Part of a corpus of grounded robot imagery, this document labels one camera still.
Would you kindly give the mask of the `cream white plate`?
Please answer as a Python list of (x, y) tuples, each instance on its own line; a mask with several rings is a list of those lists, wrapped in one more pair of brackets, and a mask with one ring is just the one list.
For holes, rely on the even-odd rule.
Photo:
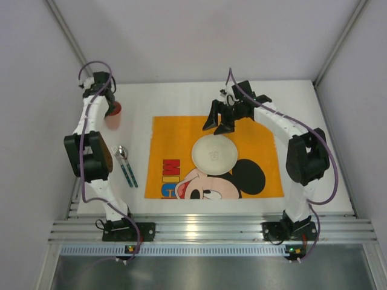
[(207, 175), (222, 175), (232, 170), (238, 160), (238, 149), (223, 135), (206, 135), (192, 147), (195, 167)]

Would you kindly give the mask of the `pink plastic cup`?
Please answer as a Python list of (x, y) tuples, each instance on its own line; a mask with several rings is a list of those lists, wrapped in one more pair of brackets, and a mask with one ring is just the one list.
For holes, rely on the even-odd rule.
[(118, 101), (114, 102), (114, 110), (105, 117), (105, 124), (109, 130), (116, 131), (120, 127), (122, 106)]

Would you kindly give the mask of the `fork with green handle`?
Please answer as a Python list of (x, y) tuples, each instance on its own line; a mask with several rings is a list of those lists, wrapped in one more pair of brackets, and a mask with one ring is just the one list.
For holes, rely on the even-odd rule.
[(112, 148), (112, 152), (113, 152), (117, 162), (119, 163), (121, 171), (123, 173), (123, 176), (125, 177), (126, 181), (128, 182), (130, 188), (133, 188), (134, 185), (133, 185), (133, 183), (132, 183), (132, 181), (131, 181), (131, 179), (130, 179), (130, 177), (129, 177), (126, 169), (125, 169), (125, 166), (124, 166), (124, 163), (123, 163), (123, 158), (122, 158), (121, 154), (119, 153), (118, 148), (117, 147), (113, 147)]

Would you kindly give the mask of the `orange Mickey Mouse placemat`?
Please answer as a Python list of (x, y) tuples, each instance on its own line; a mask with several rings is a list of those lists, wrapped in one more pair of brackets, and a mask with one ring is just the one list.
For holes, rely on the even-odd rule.
[(222, 175), (198, 169), (192, 148), (212, 130), (203, 131), (205, 116), (154, 117), (146, 182), (147, 199), (281, 198), (284, 195), (274, 135), (249, 118), (236, 123), (227, 137), (238, 151)]

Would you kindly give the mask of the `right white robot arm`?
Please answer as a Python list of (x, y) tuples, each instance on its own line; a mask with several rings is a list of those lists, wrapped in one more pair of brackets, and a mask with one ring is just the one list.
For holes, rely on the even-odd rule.
[(232, 133), (242, 118), (263, 125), (287, 146), (285, 169), (291, 189), (280, 223), (289, 234), (298, 233), (311, 222), (317, 182), (330, 167), (336, 168), (325, 132), (281, 113), (270, 97), (256, 95), (247, 80), (220, 90), (203, 130), (213, 129), (216, 135)]

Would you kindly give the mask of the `spoon with green handle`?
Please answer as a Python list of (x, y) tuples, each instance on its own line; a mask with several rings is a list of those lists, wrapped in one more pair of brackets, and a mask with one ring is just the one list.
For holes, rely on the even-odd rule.
[(134, 187), (138, 188), (138, 182), (137, 182), (137, 180), (135, 178), (134, 172), (133, 172), (132, 167), (131, 167), (131, 165), (129, 163), (129, 160), (128, 160), (128, 150), (127, 150), (127, 148), (125, 146), (119, 145), (118, 152), (119, 152), (120, 159), (123, 160), (123, 162), (125, 164), (125, 167), (128, 170), (128, 172), (129, 172), (129, 176), (132, 179), (132, 183), (133, 183)]

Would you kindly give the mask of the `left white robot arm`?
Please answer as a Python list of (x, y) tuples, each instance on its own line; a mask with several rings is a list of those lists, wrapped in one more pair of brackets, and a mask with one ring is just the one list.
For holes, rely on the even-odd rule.
[(95, 72), (92, 77), (79, 80), (79, 86), (83, 89), (82, 113), (77, 127), (64, 137), (63, 143), (71, 168), (81, 180), (82, 201), (101, 202), (108, 222), (130, 222), (127, 204), (113, 189), (113, 158), (100, 131), (105, 117), (115, 109), (112, 75)]

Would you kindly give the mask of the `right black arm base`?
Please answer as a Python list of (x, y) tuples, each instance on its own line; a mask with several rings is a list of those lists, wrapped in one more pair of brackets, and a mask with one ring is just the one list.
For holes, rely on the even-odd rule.
[(308, 215), (301, 221), (293, 222), (289, 215), (283, 211), (279, 221), (263, 222), (262, 233), (264, 240), (271, 243), (287, 241), (315, 241), (317, 238), (316, 224)]

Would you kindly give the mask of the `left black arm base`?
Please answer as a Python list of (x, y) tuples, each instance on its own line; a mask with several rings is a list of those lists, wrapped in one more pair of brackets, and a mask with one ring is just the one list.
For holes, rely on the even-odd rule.
[[(125, 218), (119, 221), (102, 221), (96, 220), (95, 226), (103, 231), (102, 240), (104, 242), (136, 242), (137, 230)], [(155, 237), (156, 224), (153, 222), (137, 222), (137, 228), (140, 232), (141, 242), (152, 242)]]

